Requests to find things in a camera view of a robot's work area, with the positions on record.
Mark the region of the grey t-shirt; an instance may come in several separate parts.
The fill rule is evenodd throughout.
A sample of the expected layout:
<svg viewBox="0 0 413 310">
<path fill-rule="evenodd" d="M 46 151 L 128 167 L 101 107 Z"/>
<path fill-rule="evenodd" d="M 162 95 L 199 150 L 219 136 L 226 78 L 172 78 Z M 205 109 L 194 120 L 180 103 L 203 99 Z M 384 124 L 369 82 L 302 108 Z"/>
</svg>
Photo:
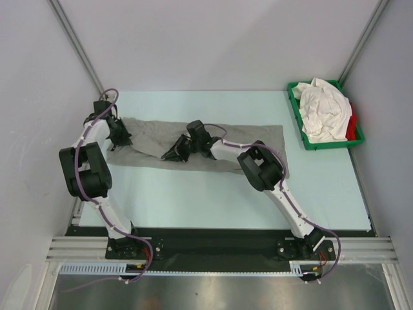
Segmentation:
<svg viewBox="0 0 413 310">
<path fill-rule="evenodd" d="M 178 138 L 188 135 L 186 123 L 167 121 L 143 121 L 135 118 L 124 118 L 123 123 L 131 133 L 131 145 L 107 150 L 106 160 L 111 165 L 124 167 L 152 167 L 172 171 L 206 171 L 232 172 L 243 174 L 237 157 L 246 146 L 262 141 L 265 145 L 277 152 L 287 166 L 285 139 L 281 125 L 227 125 L 217 127 L 206 126 L 211 136 L 218 140 L 211 148 L 212 158 L 201 154 L 189 155 L 188 161 L 174 162 L 162 160 Z"/>
</svg>

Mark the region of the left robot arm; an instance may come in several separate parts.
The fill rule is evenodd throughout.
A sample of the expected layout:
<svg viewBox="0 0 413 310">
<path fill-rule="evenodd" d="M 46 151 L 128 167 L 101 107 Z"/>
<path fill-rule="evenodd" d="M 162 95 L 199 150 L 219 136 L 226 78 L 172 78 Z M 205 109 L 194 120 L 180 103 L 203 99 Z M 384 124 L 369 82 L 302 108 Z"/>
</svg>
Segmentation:
<svg viewBox="0 0 413 310">
<path fill-rule="evenodd" d="M 134 236 L 135 227 L 111 197 L 112 175 L 102 148 L 106 140 L 115 146 L 128 142 L 128 132 L 121 120 L 87 121 L 80 138 L 59 151 L 59 161 L 69 193 L 89 203 L 108 232 L 105 258 L 136 258 L 143 250 Z"/>
</svg>

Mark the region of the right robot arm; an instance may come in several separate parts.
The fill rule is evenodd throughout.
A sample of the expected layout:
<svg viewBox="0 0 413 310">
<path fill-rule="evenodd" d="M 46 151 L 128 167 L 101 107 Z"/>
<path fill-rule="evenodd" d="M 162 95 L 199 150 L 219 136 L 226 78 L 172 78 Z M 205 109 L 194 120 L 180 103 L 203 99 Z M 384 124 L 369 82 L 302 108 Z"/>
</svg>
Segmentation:
<svg viewBox="0 0 413 310">
<path fill-rule="evenodd" d="M 299 240 L 298 253 L 305 259 L 313 259 L 320 253 L 325 235 L 310 222 L 295 199 L 288 194 L 286 165 L 270 147 L 261 141 L 245 145 L 218 137 L 201 140 L 183 134 L 161 159 L 187 162 L 192 154 L 237 163 L 249 184 L 266 194 L 288 222 L 293 236 Z"/>
</svg>

